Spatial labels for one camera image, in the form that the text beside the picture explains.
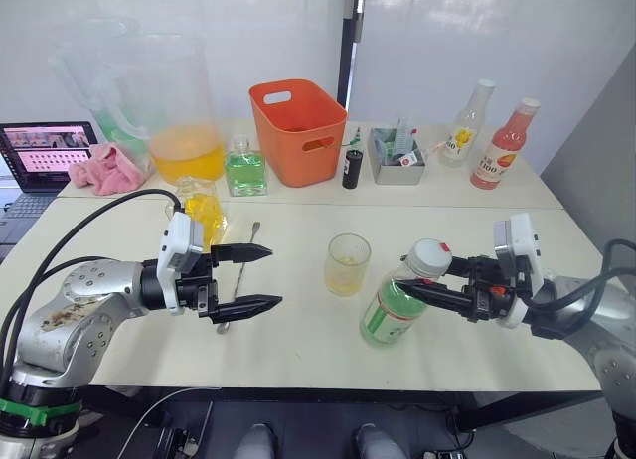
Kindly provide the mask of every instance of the table leg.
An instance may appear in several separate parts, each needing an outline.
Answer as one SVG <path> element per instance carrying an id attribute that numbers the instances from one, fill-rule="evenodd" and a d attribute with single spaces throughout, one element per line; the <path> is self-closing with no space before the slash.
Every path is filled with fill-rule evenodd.
<path id="1" fill-rule="evenodd" d="M 602 397 L 600 391 L 519 392 L 477 409 L 460 409 L 461 432 L 520 421 Z"/>

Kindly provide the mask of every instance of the pink towel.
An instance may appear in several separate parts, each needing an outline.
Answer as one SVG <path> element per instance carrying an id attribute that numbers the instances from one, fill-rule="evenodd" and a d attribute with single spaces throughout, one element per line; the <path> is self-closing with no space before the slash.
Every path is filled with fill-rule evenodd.
<path id="1" fill-rule="evenodd" d="M 92 184 L 92 192 L 97 196 L 127 193 L 141 186 L 148 177 L 117 143 L 92 144 L 89 149 L 90 159 L 69 167 L 71 181 L 78 188 Z"/>

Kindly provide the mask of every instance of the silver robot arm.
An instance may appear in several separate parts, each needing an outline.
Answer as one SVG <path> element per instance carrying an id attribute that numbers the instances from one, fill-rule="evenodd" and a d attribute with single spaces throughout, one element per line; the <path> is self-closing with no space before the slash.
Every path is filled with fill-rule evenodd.
<path id="1" fill-rule="evenodd" d="M 148 313 L 142 264 L 97 260 L 74 270 L 57 297 L 25 322 L 12 381 L 40 387 L 81 387 L 92 380 L 115 330 Z"/>
<path id="2" fill-rule="evenodd" d="M 615 242 L 634 248 L 629 241 Z M 526 323 L 535 336 L 567 342 L 588 362 L 612 410 L 615 456 L 636 459 L 636 299 L 605 285 L 610 272 L 590 282 L 544 279 L 539 238 L 527 214 L 495 224 L 495 253 L 497 260 L 453 257 L 447 274 L 468 279 L 461 292 L 413 280 L 397 285 L 428 305 L 470 321 L 497 319 L 506 328 Z M 609 258 L 604 258 L 603 269 L 606 263 Z M 632 267 L 617 270 L 636 272 Z"/>
<path id="3" fill-rule="evenodd" d="M 194 310 L 213 323 L 251 318 L 282 298 L 248 295 L 219 304 L 213 268 L 271 255 L 251 243 L 203 253 L 201 225 L 176 212 L 157 259 L 96 260 L 70 273 L 57 296 L 34 312 L 18 337 L 17 360 L 0 398 L 0 457 L 67 457 L 78 431 L 83 387 L 94 377 L 122 322 L 166 309 Z"/>

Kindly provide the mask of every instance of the green bottle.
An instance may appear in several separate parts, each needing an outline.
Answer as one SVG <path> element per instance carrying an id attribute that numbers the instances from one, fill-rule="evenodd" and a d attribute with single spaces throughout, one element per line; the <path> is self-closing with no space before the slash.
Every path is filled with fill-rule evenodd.
<path id="1" fill-rule="evenodd" d="M 419 240 L 397 270 L 383 281 L 376 297 L 360 322 L 360 331 L 375 347 L 395 343 L 415 323 L 426 304 L 404 293 L 396 280 L 424 278 L 437 280 L 450 265 L 452 254 L 448 246 L 432 238 Z"/>
<path id="2" fill-rule="evenodd" d="M 246 136 L 233 139 L 234 150 L 226 156 L 226 178 L 232 196 L 267 194 L 265 159 L 260 151 L 249 149 Z"/>

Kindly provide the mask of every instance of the laptop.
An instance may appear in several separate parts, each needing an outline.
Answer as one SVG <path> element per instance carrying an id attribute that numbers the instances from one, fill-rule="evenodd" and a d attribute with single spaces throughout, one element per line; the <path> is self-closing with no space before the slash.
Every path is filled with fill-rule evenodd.
<path id="1" fill-rule="evenodd" d="M 87 121 L 0 124 L 0 152 L 22 193 L 0 218 L 0 258 L 69 181 L 69 166 L 97 144 Z"/>

